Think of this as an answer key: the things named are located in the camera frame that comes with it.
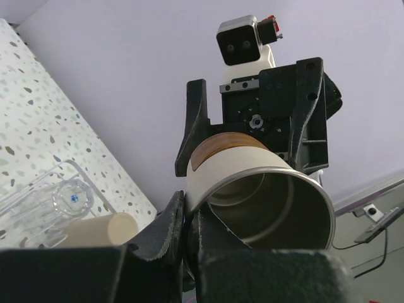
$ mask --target blue dot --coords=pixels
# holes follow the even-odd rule
[[[78,196],[76,194],[72,194],[70,197],[70,201],[73,203],[76,203],[78,201]]]

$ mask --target white cylindrical object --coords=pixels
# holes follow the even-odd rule
[[[122,245],[138,234],[136,220],[127,213],[73,222],[64,233],[66,240],[58,247],[102,247]]]
[[[259,141],[239,133],[212,136],[187,167],[186,213],[208,202],[253,248],[324,249],[335,233],[330,197]]]
[[[263,148],[239,146],[223,150],[193,171],[191,162],[187,168],[187,205],[190,212],[208,198],[215,188],[222,187],[235,179],[251,175],[251,169],[273,167],[279,173],[295,174],[296,171],[280,157]]]

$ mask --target black bracket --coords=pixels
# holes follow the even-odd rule
[[[341,108],[342,100],[324,73],[321,58],[233,79],[220,92],[223,124],[211,125],[205,80],[187,84],[186,128],[175,161],[177,177],[186,176],[191,154],[202,141],[229,131],[255,137],[305,174],[328,166],[326,120]]]

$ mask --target screw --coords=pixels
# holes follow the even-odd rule
[[[376,214],[376,212],[377,212],[376,209],[373,208],[373,207],[372,207],[372,208],[369,208],[369,209],[367,210],[367,213],[370,214],[370,216],[373,216],[374,214]]]
[[[226,47],[226,51],[227,52],[229,52],[229,53],[232,53],[233,51],[234,51],[234,46],[233,45],[228,45],[227,47]]]
[[[316,93],[310,93],[307,95],[308,101],[315,101],[317,99],[317,94]]]
[[[316,67],[316,65],[313,62],[307,63],[307,65],[306,65],[306,69],[308,71],[313,70],[315,67]]]
[[[242,48],[243,49],[249,49],[251,47],[251,42],[250,41],[244,41],[242,43]]]

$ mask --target speckled wall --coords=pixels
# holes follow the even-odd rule
[[[74,160],[115,210],[131,214],[140,229],[155,218],[146,196],[0,19],[0,199],[64,160]],[[100,205],[95,211],[108,213]]]

